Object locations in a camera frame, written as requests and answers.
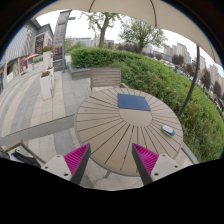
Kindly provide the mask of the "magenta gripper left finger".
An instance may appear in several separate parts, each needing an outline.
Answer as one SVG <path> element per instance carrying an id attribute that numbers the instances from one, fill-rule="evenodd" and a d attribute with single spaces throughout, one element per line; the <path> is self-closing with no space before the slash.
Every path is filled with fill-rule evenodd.
<path id="1" fill-rule="evenodd" d="M 56 155 L 42 169 L 79 185 L 91 154 L 90 144 L 81 146 L 65 156 Z"/>

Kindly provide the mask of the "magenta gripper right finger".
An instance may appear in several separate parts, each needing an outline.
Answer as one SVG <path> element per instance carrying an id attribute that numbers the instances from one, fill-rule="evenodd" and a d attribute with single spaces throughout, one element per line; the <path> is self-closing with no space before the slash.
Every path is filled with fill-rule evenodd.
<path id="1" fill-rule="evenodd" d="M 158 155 L 135 143 L 132 144 L 132 155 L 144 185 L 181 169 L 181 166 L 167 154 Z"/>

